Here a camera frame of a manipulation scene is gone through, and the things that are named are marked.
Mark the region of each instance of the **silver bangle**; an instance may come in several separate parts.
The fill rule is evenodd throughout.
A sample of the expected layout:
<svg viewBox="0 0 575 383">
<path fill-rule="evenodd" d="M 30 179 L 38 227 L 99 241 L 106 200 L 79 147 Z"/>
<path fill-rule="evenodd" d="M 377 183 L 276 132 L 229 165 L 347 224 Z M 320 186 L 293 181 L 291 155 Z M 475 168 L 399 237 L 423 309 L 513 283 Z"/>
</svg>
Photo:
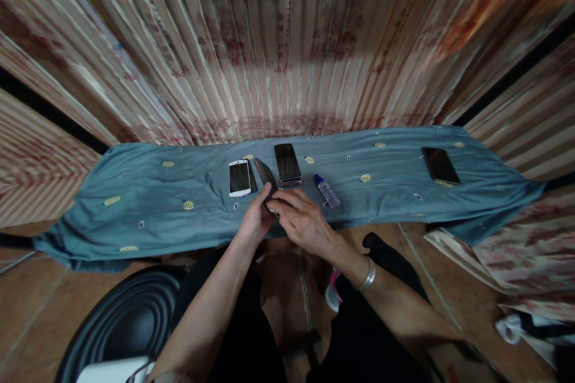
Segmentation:
<svg viewBox="0 0 575 383">
<path fill-rule="evenodd" d="M 371 287 L 374 280 L 376 279 L 376 264 L 373 262 L 371 257 L 366 256 L 367 260 L 370 262 L 370 271 L 367 273 L 367 277 L 365 277 L 365 281 L 360 288 L 354 286 L 354 289 L 357 291 L 364 291 Z"/>
</svg>

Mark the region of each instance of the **sneaker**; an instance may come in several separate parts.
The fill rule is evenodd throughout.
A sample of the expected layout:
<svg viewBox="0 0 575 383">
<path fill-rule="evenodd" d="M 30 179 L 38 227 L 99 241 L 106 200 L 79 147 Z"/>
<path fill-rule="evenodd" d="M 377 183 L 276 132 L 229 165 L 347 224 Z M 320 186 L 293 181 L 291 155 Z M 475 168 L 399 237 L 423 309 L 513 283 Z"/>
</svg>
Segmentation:
<svg viewBox="0 0 575 383">
<path fill-rule="evenodd" d="M 334 273 L 331 276 L 331 282 L 329 283 L 328 288 L 325 290 L 325 300 L 328 302 L 328 306 L 335 312 L 339 312 L 341 298 L 340 295 L 337 293 L 337 289 L 335 288 L 335 279 L 340 275 L 340 271 L 334 268 Z"/>
</svg>

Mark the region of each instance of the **spray bottle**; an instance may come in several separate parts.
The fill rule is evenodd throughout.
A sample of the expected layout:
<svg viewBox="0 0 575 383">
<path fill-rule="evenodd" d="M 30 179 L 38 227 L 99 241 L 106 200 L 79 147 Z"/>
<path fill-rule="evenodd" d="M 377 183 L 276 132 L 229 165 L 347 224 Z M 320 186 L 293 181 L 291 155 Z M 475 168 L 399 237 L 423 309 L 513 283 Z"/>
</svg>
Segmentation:
<svg viewBox="0 0 575 383">
<path fill-rule="evenodd" d="M 318 174 L 315 174 L 313 178 L 316 180 L 317 188 L 319 192 L 322 194 L 326 202 L 331 208 L 337 208 L 341 205 L 340 200 L 335 195 L 334 191 L 331 189 L 328 183 L 320 177 Z"/>
</svg>

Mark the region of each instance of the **white smartphone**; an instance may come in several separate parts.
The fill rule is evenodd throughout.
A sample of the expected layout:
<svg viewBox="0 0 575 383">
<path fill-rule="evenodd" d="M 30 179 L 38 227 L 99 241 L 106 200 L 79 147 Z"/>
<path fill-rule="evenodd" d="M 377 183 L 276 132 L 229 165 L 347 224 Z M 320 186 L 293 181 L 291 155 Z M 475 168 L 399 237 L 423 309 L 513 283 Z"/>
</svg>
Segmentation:
<svg viewBox="0 0 575 383">
<path fill-rule="evenodd" d="M 248 160 L 229 164 L 229 197 L 241 197 L 252 192 Z"/>
</svg>

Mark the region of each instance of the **floor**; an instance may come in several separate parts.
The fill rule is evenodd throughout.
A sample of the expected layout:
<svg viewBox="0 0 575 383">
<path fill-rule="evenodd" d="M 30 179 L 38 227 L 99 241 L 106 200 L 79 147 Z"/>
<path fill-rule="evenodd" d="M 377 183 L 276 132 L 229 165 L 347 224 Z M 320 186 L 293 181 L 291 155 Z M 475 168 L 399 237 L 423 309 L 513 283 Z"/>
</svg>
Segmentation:
<svg viewBox="0 0 575 383">
<path fill-rule="evenodd" d="M 34 223 L 3 232 L 32 236 L 51 222 Z M 476 280 L 442 255 L 423 238 L 421 223 L 390 223 L 342 230 L 357 249 L 368 232 L 376 232 L 416 268 L 431 303 L 463 328 L 476 347 L 512 382 L 550 382 L 550 367 L 524 342 L 512 346 L 493 327 L 500 315 L 500 294 Z M 322 343 L 316 346 L 321 361 L 329 346 L 331 311 L 324 299 L 331 268 L 286 238 L 265 243 L 260 263 L 263 274 L 262 307 L 284 345 L 317 329 Z M 0 249 L 0 270 L 23 251 Z M 142 269 L 134 263 L 121 274 L 70 272 L 37 253 L 0 275 L 0 383 L 50 382 L 69 340 L 94 305 L 122 279 Z M 307 290 L 306 313 L 304 289 Z M 309 370 L 305 354 L 285 358 L 290 382 L 303 382 Z"/>
</svg>

